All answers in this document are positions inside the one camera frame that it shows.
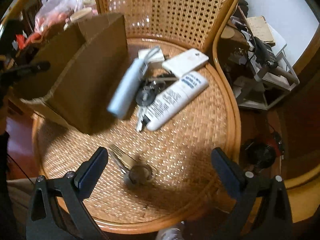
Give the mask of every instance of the screw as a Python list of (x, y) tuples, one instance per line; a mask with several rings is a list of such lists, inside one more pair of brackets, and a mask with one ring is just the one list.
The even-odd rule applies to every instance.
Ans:
[(45, 176), (40, 175), (40, 176), (38, 176), (37, 181), (38, 181), (38, 182), (41, 182), (41, 181), (43, 181), (44, 179), (45, 179)]
[(70, 179), (70, 178), (74, 177), (75, 174), (76, 174), (76, 173), (75, 173), (74, 171), (68, 171), (68, 172), (66, 173), (66, 177), (67, 177), (68, 179)]
[(279, 176), (279, 175), (277, 175), (277, 176), (276, 176), (276, 181), (281, 182), (281, 181), (282, 181), (282, 177), (281, 177), (281, 176)]
[(251, 171), (246, 171), (245, 172), (245, 176), (248, 177), (248, 178), (253, 178), (254, 175), (253, 175), (253, 173)]

